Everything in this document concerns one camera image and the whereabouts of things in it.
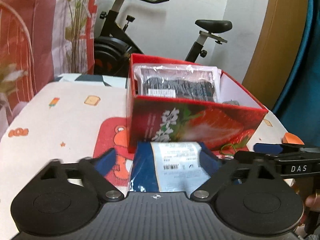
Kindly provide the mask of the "person's hand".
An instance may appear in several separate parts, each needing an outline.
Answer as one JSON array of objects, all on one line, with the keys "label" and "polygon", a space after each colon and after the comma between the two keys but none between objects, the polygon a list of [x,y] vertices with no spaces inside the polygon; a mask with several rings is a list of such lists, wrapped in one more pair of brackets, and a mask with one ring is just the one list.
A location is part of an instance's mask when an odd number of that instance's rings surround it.
[{"label": "person's hand", "polygon": [[304,214],[300,221],[300,225],[305,223],[305,220],[308,216],[309,211],[320,211],[320,200],[319,200],[319,190],[317,190],[314,194],[308,196],[305,200],[304,206]]}]

